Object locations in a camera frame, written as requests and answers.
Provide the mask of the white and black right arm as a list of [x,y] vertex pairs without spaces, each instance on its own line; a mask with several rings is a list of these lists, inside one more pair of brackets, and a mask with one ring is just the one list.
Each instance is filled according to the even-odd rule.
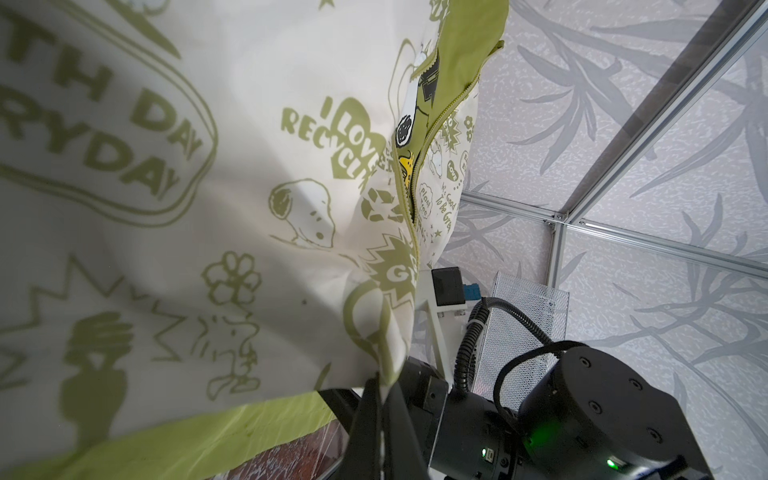
[[333,479],[709,479],[712,471],[679,403],[615,357],[574,341],[512,412],[498,399],[451,389],[409,359],[387,398],[321,398],[349,436]]

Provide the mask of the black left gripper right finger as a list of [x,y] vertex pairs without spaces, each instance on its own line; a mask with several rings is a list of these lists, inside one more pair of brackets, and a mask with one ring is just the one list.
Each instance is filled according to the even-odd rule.
[[428,467],[399,383],[383,405],[383,475],[386,480],[426,480]]

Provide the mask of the white green printed jacket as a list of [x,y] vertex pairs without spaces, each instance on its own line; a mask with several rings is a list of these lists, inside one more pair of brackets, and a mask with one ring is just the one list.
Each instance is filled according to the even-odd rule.
[[1,475],[204,479],[388,396],[505,1],[5,1]]

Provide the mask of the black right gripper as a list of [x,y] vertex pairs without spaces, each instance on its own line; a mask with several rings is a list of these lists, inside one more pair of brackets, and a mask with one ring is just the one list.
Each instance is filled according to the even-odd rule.
[[[398,382],[431,471],[447,479],[522,479],[526,459],[520,440],[503,422],[492,403],[476,394],[451,390],[429,364],[409,359]],[[349,438],[362,392],[328,389],[320,395]],[[343,458],[325,473],[343,478]],[[384,433],[382,434],[382,470]]]

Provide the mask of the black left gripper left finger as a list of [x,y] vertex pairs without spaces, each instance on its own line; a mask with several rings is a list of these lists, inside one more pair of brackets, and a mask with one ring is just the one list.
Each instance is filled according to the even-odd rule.
[[382,402],[378,377],[366,381],[343,458],[343,478],[381,478]]

